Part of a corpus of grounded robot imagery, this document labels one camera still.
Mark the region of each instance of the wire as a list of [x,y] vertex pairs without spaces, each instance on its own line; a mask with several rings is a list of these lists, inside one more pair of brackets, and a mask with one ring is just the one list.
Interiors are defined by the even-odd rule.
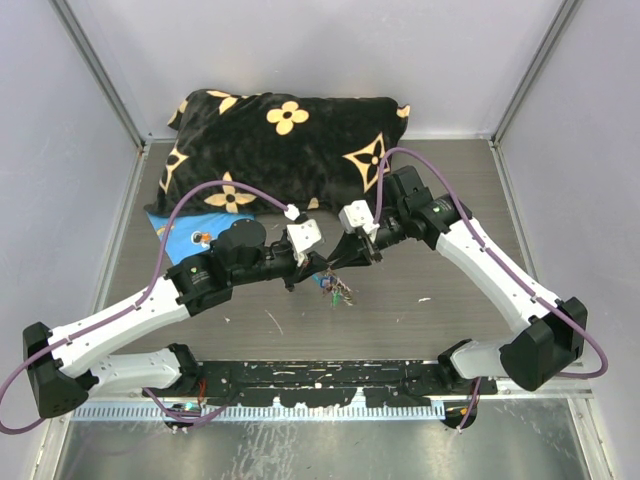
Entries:
[[473,410],[476,407],[477,402],[480,400],[479,393],[480,393],[481,382],[482,382],[481,377],[478,377],[475,379],[473,393],[471,394],[471,401],[469,402],[469,406],[467,407],[467,411],[465,412],[464,417],[462,417],[462,421],[460,422],[460,425],[458,425],[457,427],[457,430],[460,433],[462,433],[462,429],[467,424],[467,420],[469,420],[469,416],[471,415],[471,410]]
[[202,408],[202,401],[204,400],[204,393],[207,390],[207,379],[203,378],[198,382],[200,385],[200,392],[198,393],[198,406]]
[[167,407],[165,407],[164,404],[160,401],[160,399],[155,395],[155,393],[153,393],[151,391],[151,389],[145,387],[142,390],[144,391],[144,393],[149,395],[151,400],[153,400],[155,402],[155,404],[158,406],[158,408],[160,410],[162,410],[162,413],[164,413],[167,417],[171,417],[174,420],[176,420],[178,422],[181,422],[181,423],[191,423],[192,427],[199,427],[199,426],[204,425],[205,423],[210,422],[211,420],[216,418],[218,415],[220,415],[227,408],[226,405],[222,406],[222,407],[219,407],[219,408],[215,409],[213,412],[208,413],[207,415],[204,415],[204,416],[199,417],[199,418],[181,417],[177,413],[172,412]]
[[496,254],[490,247],[486,246],[486,242],[482,239],[482,237],[478,234],[476,229],[471,224],[471,220],[469,220],[467,213],[464,211],[464,208],[462,207],[462,204],[460,203],[458,195],[456,194],[453,187],[449,184],[449,182],[444,177],[444,175],[442,175],[442,173],[435,167],[435,165],[433,165],[431,162],[429,162],[426,158],[421,156],[419,153],[404,147],[394,147],[387,150],[384,156],[382,157],[382,160],[380,161],[380,164],[378,166],[378,185],[377,185],[376,212],[375,212],[374,222],[379,223],[380,216],[382,215],[382,186],[384,184],[384,182],[382,181],[382,177],[384,175],[384,169],[387,166],[387,163],[389,162],[389,157],[394,153],[405,153],[415,158],[416,160],[422,162],[429,170],[431,170],[431,173],[433,173],[436,176],[436,178],[440,181],[440,183],[442,183],[445,190],[451,197],[451,201],[455,205],[456,210],[460,214],[460,218],[462,219],[465,226],[469,230],[469,233],[471,233],[471,236],[480,245],[480,247],[484,249],[487,255],[489,255],[500,266],[500,268],[507,275],[509,275],[509,277],[511,277],[511,279],[514,282],[516,282],[516,284],[518,284],[518,286],[520,286],[520,288],[522,288],[531,297],[532,300],[535,300],[538,303],[540,303],[540,305],[542,305],[548,311],[553,313],[556,317],[558,317],[564,323],[569,325],[580,336],[582,336],[587,341],[587,343],[593,347],[593,349],[598,354],[598,357],[600,357],[600,368],[595,372],[588,372],[588,373],[561,372],[558,374],[558,376],[562,376],[566,378],[588,379],[588,378],[601,377],[602,375],[607,373],[607,370],[609,369],[609,360],[607,359],[607,355],[604,353],[604,350],[598,344],[598,342],[596,342],[596,340],[591,336],[591,334],[588,333],[580,325],[578,325],[571,317],[566,315],[564,312],[559,310],[557,307],[555,307],[551,303],[547,302],[544,298],[538,297],[535,290],[533,290],[529,285],[527,285],[527,283],[524,282],[524,280],[518,277],[518,275],[513,270],[511,270],[511,268],[509,268],[509,266],[504,262],[504,260],[502,260],[498,256],[498,254]]
[[[205,183],[203,183],[201,185],[198,185],[197,187],[191,189],[189,192],[187,192],[187,194],[184,197],[182,197],[180,199],[180,201],[173,208],[173,211],[171,212],[171,215],[169,216],[169,220],[167,221],[167,225],[166,225],[166,229],[165,229],[165,231],[167,233],[162,236],[162,240],[160,242],[160,249],[158,250],[158,258],[156,259],[156,265],[155,265],[155,267],[153,269],[153,274],[151,275],[151,280],[149,281],[149,286],[145,289],[145,291],[140,296],[140,298],[138,300],[136,300],[135,304],[128,306],[124,310],[122,310],[122,311],[120,311],[118,313],[115,313],[115,314],[111,315],[110,317],[107,317],[104,320],[102,320],[102,321],[100,321],[98,323],[95,323],[94,325],[91,325],[89,327],[85,327],[82,330],[79,330],[79,331],[77,331],[75,333],[72,333],[71,335],[69,335],[68,338],[64,338],[62,340],[58,340],[57,342],[44,347],[42,350],[39,350],[38,352],[36,352],[35,354],[33,354],[32,356],[27,358],[13,372],[11,372],[11,374],[2,383],[2,385],[0,385],[0,405],[2,404],[2,401],[4,400],[4,397],[5,397],[6,393],[7,393],[7,390],[13,384],[13,382],[16,380],[16,378],[18,378],[18,375],[20,375],[22,372],[26,371],[29,368],[29,366],[33,365],[36,361],[38,361],[39,359],[41,359],[45,355],[51,353],[56,348],[60,348],[63,345],[67,345],[67,344],[73,342],[73,340],[75,340],[77,338],[80,338],[83,335],[86,335],[87,333],[91,333],[91,332],[93,332],[93,331],[95,331],[95,330],[97,330],[97,329],[99,329],[101,327],[104,327],[105,325],[110,324],[111,322],[115,322],[119,318],[122,318],[123,316],[127,315],[128,313],[131,313],[132,311],[134,311],[136,308],[140,307],[140,305],[142,305],[151,296],[151,293],[153,292],[153,288],[155,287],[156,282],[158,281],[158,278],[160,278],[160,268],[162,266],[162,260],[163,260],[163,257],[164,257],[165,247],[167,246],[167,240],[169,239],[169,233],[171,232],[171,227],[173,226],[173,222],[177,218],[178,213],[180,213],[180,210],[182,209],[182,207],[184,207],[184,205],[189,201],[189,199],[191,199],[191,197],[193,197],[196,193],[199,193],[202,190],[207,189],[207,188],[219,187],[219,186],[222,186],[222,185],[230,185],[230,186],[233,186],[233,187],[236,187],[236,188],[240,188],[240,189],[246,190],[247,192],[251,192],[252,194],[263,198],[267,202],[275,205],[276,207],[280,208],[281,210],[283,210],[285,212],[289,208],[284,203],[282,203],[279,200],[276,200],[275,198],[273,198],[271,195],[268,195],[268,194],[264,193],[263,191],[258,190],[257,188],[251,187],[250,185],[245,185],[244,183],[240,183],[240,182],[232,182],[232,181],[228,181],[228,180],[212,180],[210,182],[205,182]],[[156,401],[156,404],[158,406],[161,405],[159,400]],[[0,420],[0,432],[4,433],[6,435],[20,435],[22,433],[26,433],[26,432],[29,432],[29,431],[33,430],[38,425],[42,424],[42,422],[44,422],[44,420],[45,420],[44,418],[39,418],[38,420],[34,421],[33,423],[30,423],[29,425],[27,425],[25,427],[20,427],[20,428],[7,427]]]

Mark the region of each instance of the black mounting rail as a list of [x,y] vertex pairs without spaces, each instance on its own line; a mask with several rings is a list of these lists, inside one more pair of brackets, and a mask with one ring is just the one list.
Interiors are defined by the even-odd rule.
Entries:
[[[269,407],[276,396],[284,407],[345,406],[363,389],[370,408],[429,406],[429,396],[469,395],[471,381],[446,385],[436,363],[422,360],[372,361],[212,361],[200,368],[204,397],[215,405]],[[495,381],[483,379],[480,393],[498,392]],[[154,389],[163,397],[197,397],[199,385],[185,392]]]

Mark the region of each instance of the metal frame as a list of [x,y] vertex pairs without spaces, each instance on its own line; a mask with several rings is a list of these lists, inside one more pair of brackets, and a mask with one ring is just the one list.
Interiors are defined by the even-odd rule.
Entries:
[[592,399],[572,399],[569,400],[569,409],[591,477],[613,479],[613,470],[603,448],[604,440],[594,421],[592,402]]
[[516,239],[518,240],[518,246],[522,252],[522,258],[524,260],[524,266],[526,272],[536,281],[539,281],[538,273],[535,268],[535,262],[533,261],[533,254],[529,248],[527,242],[527,235],[524,230],[522,219],[520,218],[519,209],[516,204],[516,198],[513,193],[513,184],[507,165],[505,163],[502,148],[494,141],[489,141],[489,148],[493,153],[493,159],[496,162],[496,170],[498,171],[498,177],[500,177],[500,183],[502,184],[502,190],[504,191],[505,199],[507,200],[507,208],[509,209],[509,215],[511,216],[511,222],[516,232]]
[[491,141],[494,144],[500,145],[500,142],[502,142],[507,129],[511,125],[515,115],[518,113],[518,110],[529,93],[531,86],[540,75],[540,72],[546,65],[549,56],[553,53],[554,47],[558,43],[562,33],[566,30],[573,18],[573,15],[581,4],[582,0],[563,0],[562,5],[560,5],[560,8],[551,22],[551,25],[547,29],[533,60],[529,64],[529,68],[527,68],[518,88],[516,88],[516,91],[509,102],[509,106],[498,123],[496,133],[491,137]]
[[47,422],[29,478],[32,480],[54,478],[72,417],[73,414],[69,413]]
[[[491,140],[493,134],[490,132],[478,132],[478,133],[405,133],[402,136],[402,140]],[[154,137],[153,143],[168,144],[175,143],[176,136],[172,137]]]
[[85,61],[89,71],[98,83],[100,90],[102,90],[105,98],[120,119],[120,122],[122,122],[122,125],[131,137],[131,140],[138,148],[142,148],[145,143],[143,135],[138,131],[131,115],[122,101],[122,98],[120,98],[113,82],[107,75],[104,65],[91,46],[91,42],[89,42],[87,35],[80,26],[73,10],[69,7],[67,0],[49,0],[49,3],[58,15],[60,22],[78,49],[78,53],[80,53],[80,56]]

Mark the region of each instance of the gray floor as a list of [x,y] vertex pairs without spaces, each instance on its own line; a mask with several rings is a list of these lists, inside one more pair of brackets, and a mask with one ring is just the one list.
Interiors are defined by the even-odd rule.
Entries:
[[439,422],[72,422],[57,480],[580,480],[565,400],[483,400],[462,435]]
[[[500,180],[487,142],[407,141],[447,176],[485,230],[518,263],[517,246]],[[118,265],[109,303],[141,290],[149,280],[158,239],[142,207],[156,194],[169,144],[151,148]],[[397,157],[395,168],[409,162]],[[435,194],[442,187],[419,166]],[[338,220],[314,212],[328,254],[338,242]],[[260,220],[269,241],[281,234],[283,216]],[[158,330],[124,352],[153,351],[179,342],[201,360],[215,359],[434,359],[463,338],[493,339],[508,333],[498,311],[452,264],[422,243],[406,241],[384,252],[382,264],[345,269],[340,276],[356,290],[357,305],[332,309],[309,280],[288,293],[281,281],[236,288],[233,300],[181,324]],[[165,267],[170,266],[168,259]],[[431,300],[418,302],[421,298]],[[267,311],[280,324],[283,334]]]

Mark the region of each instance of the white wall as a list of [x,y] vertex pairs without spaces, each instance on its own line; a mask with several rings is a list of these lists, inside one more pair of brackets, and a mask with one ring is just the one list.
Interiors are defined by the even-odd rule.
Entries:
[[640,466],[639,46],[639,2],[583,2],[504,141],[543,280],[586,303],[609,355],[593,388],[628,479]]
[[[0,2],[0,377],[22,329],[86,316],[135,161],[135,147],[46,1]],[[23,375],[1,414],[36,416]],[[0,434],[3,479],[24,478],[42,427]]]
[[141,131],[192,90],[393,96],[408,135],[495,131],[561,0],[69,0]]

